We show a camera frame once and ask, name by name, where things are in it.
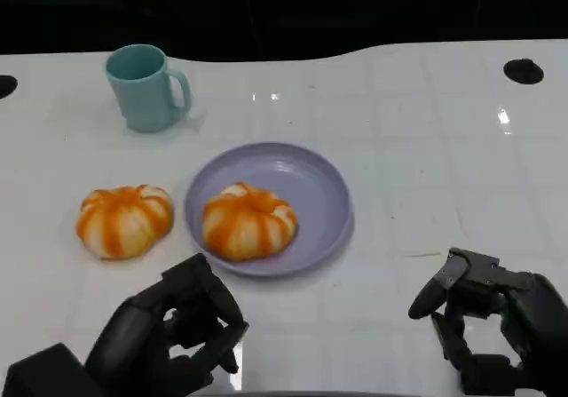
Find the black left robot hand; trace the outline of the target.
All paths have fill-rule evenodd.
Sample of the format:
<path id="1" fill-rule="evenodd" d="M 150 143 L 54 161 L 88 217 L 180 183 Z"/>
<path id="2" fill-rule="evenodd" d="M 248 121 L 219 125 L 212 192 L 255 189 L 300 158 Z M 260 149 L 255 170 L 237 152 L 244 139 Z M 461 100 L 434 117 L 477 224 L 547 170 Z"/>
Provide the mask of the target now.
<path id="1" fill-rule="evenodd" d="M 110 396 L 188 396 L 216 367 L 234 374 L 249 325 L 201 253 L 114 311 L 85 368 Z"/>

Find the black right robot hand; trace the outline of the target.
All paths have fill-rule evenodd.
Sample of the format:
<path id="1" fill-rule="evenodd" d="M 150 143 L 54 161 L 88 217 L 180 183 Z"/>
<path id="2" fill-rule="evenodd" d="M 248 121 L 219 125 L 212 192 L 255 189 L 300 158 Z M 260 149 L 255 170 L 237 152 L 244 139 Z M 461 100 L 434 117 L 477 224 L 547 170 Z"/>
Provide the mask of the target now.
<path id="1" fill-rule="evenodd" d="M 519 356 L 517 365 L 504 355 L 469 349 L 465 317 L 493 314 L 501 317 L 501 333 Z M 431 318 L 466 395 L 512 396 L 519 389 L 567 394 L 567 305 L 541 274 L 512 272 L 498 258 L 452 248 L 408 315 Z"/>

